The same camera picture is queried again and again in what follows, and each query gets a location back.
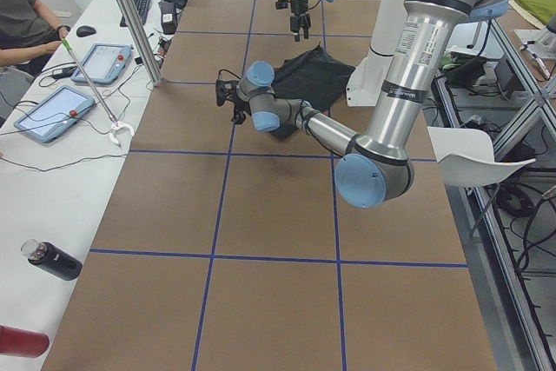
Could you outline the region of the black printed t-shirt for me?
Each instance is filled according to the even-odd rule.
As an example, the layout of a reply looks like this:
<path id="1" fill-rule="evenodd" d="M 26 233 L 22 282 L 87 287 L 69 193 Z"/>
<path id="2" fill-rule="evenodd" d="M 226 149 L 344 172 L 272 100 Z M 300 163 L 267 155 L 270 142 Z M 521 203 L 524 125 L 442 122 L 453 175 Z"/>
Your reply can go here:
<path id="1" fill-rule="evenodd" d="M 327 114 L 344 94 L 354 66 L 329 55 L 319 44 L 275 69 L 276 98 L 302 99 Z"/>

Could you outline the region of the dark brown box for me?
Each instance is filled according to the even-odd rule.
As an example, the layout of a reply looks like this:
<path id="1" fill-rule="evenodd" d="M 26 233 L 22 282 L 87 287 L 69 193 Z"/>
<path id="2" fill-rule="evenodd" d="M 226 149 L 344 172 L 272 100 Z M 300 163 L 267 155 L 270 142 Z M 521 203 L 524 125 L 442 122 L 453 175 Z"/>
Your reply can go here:
<path id="1" fill-rule="evenodd" d="M 173 2 L 161 1 L 161 28 L 164 35 L 174 35 L 177 30 L 177 12 Z"/>

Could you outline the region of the metal reacher grabber tool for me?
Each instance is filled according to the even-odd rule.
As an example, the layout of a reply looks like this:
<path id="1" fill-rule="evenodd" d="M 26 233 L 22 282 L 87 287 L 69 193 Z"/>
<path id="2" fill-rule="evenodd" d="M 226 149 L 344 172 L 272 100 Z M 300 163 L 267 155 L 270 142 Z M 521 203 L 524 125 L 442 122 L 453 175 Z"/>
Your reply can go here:
<path id="1" fill-rule="evenodd" d="M 120 120 L 118 120 L 116 118 L 116 116 L 114 115 L 114 113 L 112 112 L 112 110 L 109 108 L 109 106 L 107 105 L 107 103 L 104 101 L 103 96 L 101 95 L 101 93 L 98 91 L 97 87 L 95 86 L 93 80 L 89 77 L 88 73 L 86 72 L 86 69 L 83 67 L 83 65 L 81 64 L 79 58 L 76 56 L 76 54 L 73 52 L 73 49 L 71 48 L 70 44 L 68 43 L 67 39 L 64 38 L 62 40 L 62 45 L 64 46 L 64 48 L 68 51 L 69 55 L 72 57 L 72 59 L 75 61 L 77 68 L 79 69 L 79 72 L 83 75 L 83 77 L 85 78 L 85 81 L 87 82 L 87 84 L 92 88 L 97 100 L 99 101 L 99 103 L 102 105 L 103 109 L 105 110 L 105 112 L 108 115 L 108 118 L 111 121 L 111 125 L 110 125 L 110 131 L 109 131 L 109 139 L 112 143 L 114 143 L 117 147 L 121 148 L 122 145 L 120 143 L 120 141 L 116 138 L 116 134 L 119 131 L 125 131 L 127 130 L 129 132 L 129 134 L 131 136 L 133 136 L 135 134 L 135 130 L 134 128 L 126 123 L 126 122 L 122 122 Z"/>

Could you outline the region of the far teach pendant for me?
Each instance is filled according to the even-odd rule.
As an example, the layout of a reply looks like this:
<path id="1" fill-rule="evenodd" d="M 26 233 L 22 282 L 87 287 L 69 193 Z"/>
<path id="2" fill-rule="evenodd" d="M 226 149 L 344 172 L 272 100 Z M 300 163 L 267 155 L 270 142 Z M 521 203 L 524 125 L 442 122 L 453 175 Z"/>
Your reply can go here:
<path id="1" fill-rule="evenodd" d="M 81 60 L 81 65 L 96 85 L 110 85 L 123 72 L 132 57 L 129 44 L 95 43 Z"/>

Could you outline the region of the teach pendant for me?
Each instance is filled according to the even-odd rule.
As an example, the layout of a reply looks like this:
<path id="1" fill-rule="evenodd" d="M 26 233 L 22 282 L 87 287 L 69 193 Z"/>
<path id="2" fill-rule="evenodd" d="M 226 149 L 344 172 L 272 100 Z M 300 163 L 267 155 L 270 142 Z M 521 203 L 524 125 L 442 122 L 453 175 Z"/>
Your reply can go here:
<path id="1" fill-rule="evenodd" d="M 13 126 L 36 142 L 53 142 L 95 104 L 92 96 L 70 86 L 62 86 L 33 109 L 25 110 Z"/>
<path id="2" fill-rule="evenodd" d="M 132 57 L 129 44 L 95 43 L 81 60 L 81 65 L 96 85 L 110 85 L 123 72 Z"/>

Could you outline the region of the brown paper table cover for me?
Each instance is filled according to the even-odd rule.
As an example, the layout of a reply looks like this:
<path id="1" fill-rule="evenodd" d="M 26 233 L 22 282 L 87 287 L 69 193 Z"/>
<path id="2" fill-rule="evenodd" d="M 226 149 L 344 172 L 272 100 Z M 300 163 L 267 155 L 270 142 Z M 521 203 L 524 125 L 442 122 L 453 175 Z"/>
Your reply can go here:
<path id="1" fill-rule="evenodd" d="M 495 369 L 423 118 L 413 187 L 357 209 L 310 137 L 215 104 L 220 69 L 357 63 L 379 2 L 324 3 L 297 43 L 275 0 L 189 0 L 45 369 Z"/>

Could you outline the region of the black keyboard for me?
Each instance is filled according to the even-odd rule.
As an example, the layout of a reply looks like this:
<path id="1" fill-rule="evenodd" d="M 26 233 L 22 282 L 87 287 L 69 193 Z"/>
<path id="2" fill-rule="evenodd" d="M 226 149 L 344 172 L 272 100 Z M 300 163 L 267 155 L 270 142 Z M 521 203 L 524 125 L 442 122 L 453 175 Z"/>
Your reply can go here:
<path id="1" fill-rule="evenodd" d="M 133 0 L 142 25 L 147 21 L 152 0 Z"/>

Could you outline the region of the black computer mouse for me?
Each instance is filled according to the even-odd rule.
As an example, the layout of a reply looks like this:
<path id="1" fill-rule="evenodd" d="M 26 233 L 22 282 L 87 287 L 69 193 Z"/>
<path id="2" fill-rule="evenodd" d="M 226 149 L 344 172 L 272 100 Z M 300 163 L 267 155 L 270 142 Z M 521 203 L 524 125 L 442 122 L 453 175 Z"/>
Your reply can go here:
<path id="1" fill-rule="evenodd" d="M 78 37 L 92 36 L 96 34 L 96 29 L 89 25 L 82 25 L 76 29 L 76 35 Z"/>

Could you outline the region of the near teach pendant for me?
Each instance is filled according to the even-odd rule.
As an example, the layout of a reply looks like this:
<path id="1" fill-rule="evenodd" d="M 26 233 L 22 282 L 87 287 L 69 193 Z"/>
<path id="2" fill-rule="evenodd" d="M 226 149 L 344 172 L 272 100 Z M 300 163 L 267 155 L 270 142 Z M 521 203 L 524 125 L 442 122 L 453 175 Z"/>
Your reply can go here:
<path id="1" fill-rule="evenodd" d="M 70 86 L 62 86 L 33 109 L 25 110 L 13 126 L 36 142 L 53 142 L 95 104 L 92 96 Z"/>

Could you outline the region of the seated person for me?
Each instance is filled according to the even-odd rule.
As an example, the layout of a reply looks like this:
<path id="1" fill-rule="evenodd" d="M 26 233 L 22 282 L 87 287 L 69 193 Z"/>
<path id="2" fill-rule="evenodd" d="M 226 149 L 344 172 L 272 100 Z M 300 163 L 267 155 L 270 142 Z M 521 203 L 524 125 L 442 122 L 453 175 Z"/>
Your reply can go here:
<path id="1" fill-rule="evenodd" d="M 1 65 L 36 76 L 70 26 L 40 0 L 1 0 Z"/>

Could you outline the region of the black water bottle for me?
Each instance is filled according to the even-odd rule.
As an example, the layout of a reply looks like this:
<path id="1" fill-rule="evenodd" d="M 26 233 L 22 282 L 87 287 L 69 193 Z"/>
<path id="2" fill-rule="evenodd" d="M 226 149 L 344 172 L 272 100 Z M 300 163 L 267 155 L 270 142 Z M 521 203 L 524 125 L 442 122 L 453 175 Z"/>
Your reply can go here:
<path id="1" fill-rule="evenodd" d="M 29 239 L 20 248 L 31 265 L 65 281 L 75 280 L 81 273 L 82 263 L 50 242 Z"/>

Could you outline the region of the red cylinder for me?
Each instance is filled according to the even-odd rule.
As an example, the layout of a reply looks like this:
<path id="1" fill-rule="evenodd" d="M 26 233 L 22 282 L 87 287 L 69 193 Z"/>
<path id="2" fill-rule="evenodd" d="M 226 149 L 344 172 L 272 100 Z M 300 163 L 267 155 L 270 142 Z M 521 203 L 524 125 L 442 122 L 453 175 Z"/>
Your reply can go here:
<path id="1" fill-rule="evenodd" d="M 1 354 L 37 358 L 49 345 L 50 339 L 43 333 L 1 326 Z"/>

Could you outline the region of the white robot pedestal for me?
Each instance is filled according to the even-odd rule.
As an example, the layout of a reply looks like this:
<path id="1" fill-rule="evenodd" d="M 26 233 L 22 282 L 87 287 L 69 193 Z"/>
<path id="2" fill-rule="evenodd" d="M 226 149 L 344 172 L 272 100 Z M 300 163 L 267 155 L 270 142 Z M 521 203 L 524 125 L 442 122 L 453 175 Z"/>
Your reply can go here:
<path id="1" fill-rule="evenodd" d="M 407 20 L 404 0 L 381 0 L 367 56 L 352 73 L 346 88 L 350 107 L 375 106 L 381 85 Z"/>

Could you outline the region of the aluminium frame post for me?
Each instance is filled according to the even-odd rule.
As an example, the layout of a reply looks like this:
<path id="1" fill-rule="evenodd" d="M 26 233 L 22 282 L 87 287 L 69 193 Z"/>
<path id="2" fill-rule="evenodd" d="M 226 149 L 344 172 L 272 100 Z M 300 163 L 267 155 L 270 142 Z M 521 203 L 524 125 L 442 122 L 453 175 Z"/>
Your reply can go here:
<path id="1" fill-rule="evenodd" d="M 162 81 L 162 74 L 155 60 L 155 55 L 150 48 L 149 39 L 147 38 L 141 19 L 136 10 L 135 2 L 133 0 L 116 0 L 116 2 L 125 18 L 128 29 L 135 42 L 135 47 L 149 74 L 150 81 L 154 87 L 158 87 Z"/>

